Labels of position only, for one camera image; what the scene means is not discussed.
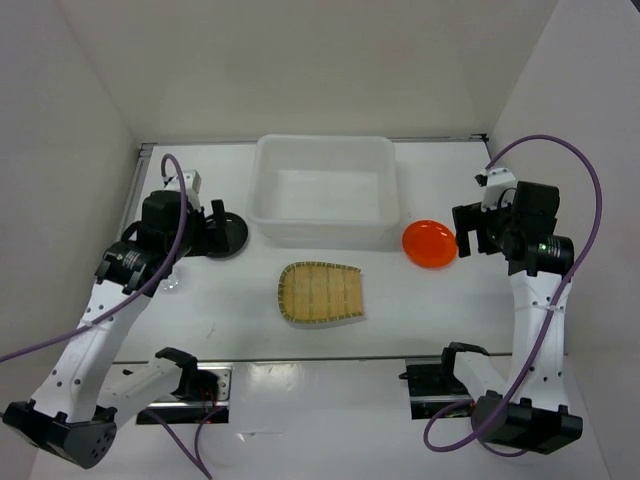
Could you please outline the black plate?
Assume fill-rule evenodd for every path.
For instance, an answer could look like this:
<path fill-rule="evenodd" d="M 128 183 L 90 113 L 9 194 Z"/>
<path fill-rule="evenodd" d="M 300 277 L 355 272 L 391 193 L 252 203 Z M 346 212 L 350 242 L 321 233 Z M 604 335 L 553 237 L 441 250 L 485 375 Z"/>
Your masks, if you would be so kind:
<path fill-rule="evenodd" d="M 215 215 L 205 218 L 207 230 L 207 247 L 205 256 L 212 259 L 229 259 L 237 256 L 245 247 L 249 238 L 249 229 L 245 220 L 233 212 L 225 213 L 225 233 L 228 247 L 223 249 L 220 240 L 216 239 Z"/>

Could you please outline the orange plate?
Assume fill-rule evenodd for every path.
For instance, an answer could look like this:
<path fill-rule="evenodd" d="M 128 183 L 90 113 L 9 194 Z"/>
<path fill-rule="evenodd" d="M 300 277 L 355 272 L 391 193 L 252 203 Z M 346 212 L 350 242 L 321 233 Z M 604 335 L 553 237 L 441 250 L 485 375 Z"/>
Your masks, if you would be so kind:
<path fill-rule="evenodd" d="M 433 220 L 411 223 L 403 232 L 402 248 L 414 264 L 426 269 L 447 267 L 458 251 L 454 233 Z"/>

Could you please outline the clear plastic cup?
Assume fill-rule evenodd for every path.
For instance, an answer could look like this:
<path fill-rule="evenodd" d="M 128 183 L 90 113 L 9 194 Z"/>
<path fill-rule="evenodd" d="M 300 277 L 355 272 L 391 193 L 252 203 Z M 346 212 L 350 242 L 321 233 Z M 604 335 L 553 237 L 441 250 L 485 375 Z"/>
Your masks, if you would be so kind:
<path fill-rule="evenodd" d="M 162 279 L 159 286 L 167 292 L 175 292 L 182 283 L 182 272 L 179 266 L 174 266 L 166 278 Z"/>

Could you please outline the translucent plastic bin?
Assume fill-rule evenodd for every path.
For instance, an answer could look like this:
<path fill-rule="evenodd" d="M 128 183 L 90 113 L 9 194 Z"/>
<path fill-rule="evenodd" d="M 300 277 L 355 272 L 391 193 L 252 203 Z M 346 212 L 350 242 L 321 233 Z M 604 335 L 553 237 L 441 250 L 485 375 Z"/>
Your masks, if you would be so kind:
<path fill-rule="evenodd" d="M 395 147 L 375 136 L 265 135 L 247 217 L 287 248 L 387 250 L 401 219 Z"/>

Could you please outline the woven bamboo tray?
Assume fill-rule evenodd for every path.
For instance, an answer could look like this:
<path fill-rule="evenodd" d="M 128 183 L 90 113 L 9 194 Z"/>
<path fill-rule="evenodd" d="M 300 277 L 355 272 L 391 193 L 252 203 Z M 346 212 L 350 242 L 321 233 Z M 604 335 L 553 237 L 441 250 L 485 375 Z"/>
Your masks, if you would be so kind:
<path fill-rule="evenodd" d="M 282 317 L 298 325 L 362 317 L 361 270 L 321 261 L 291 263 L 280 274 L 277 303 Z"/>

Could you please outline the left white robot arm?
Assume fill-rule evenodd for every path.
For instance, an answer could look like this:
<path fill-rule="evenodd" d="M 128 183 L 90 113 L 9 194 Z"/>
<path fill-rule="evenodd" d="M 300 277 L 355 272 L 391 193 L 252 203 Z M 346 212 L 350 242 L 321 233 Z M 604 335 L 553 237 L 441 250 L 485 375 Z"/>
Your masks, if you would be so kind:
<path fill-rule="evenodd" d="M 51 373 L 29 399 L 7 406 L 3 423 L 31 445 L 90 469 L 107 454 L 117 431 L 159 398 L 214 406 L 218 376 L 173 347 L 105 382 L 131 327 L 174 264 L 205 255 L 209 222 L 194 188 L 152 192 L 141 219 L 105 251 L 85 313 Z"/>

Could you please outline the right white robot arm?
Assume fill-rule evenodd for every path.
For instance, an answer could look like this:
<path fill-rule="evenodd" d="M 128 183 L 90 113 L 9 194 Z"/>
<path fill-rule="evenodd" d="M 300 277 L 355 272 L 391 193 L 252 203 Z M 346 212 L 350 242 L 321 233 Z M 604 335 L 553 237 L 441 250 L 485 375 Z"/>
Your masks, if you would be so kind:
<path fill-rule="evenodd" d="M 459 450 L 477 441 L 494 454 L 518 457 L 549 455 L 581 438 L 584 422 L 571 413 L 564 387 L 564 321 L 572 278 L 583 261 L 570 238 L 555 234 L 560 205 L 557 187 L 512 177 L 476 178 L 481 201 L 453 209 L 460 257 L 470 254 L 469 235 L 478 250 L 500 253 L 508 263 L 514 300 L 511 370 L 503 378 L 486 349 L 452 342 L 442 351 L 438 381 L 450 393 L 467 399 L 449 404 L 429 419 L 437 420 L 467 407 L 471 432 L 449 445 L 425 446 L 438 453 Z"/>

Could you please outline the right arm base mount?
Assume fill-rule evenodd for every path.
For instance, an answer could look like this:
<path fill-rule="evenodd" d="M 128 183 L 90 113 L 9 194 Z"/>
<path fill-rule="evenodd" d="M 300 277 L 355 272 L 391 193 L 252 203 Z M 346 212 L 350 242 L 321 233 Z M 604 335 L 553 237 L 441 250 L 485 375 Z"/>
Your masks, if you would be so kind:
<path fill-rule="evenodd" d="M 427 420 L 441 409 L 460 401 L 470 401 L 466 388 L 444 373 L 439 358 L 410 358 L 399 374 L 409 394 L 413 420 Z"/>

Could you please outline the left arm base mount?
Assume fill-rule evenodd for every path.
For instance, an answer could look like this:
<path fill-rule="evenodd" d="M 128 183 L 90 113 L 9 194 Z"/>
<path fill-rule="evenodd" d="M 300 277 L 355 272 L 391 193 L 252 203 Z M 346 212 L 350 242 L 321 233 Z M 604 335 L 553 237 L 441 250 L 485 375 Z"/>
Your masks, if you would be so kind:
<path fill-rule="evenodd" d="M 197 425 L 206 419 L 207 424 L 227 424 L 229 421 L 229 401 L 233 366 L 231 363 L 204 362 L 198 365 L 200 371 L 216 377 L 212 387 L 199 386 L 188 399 L 180 399 L 167 394 L 151 403 L 136 417 L 137 425 L 154 425 L 158 421 L 149 415 L 154 413 L 170 426 Z"/>

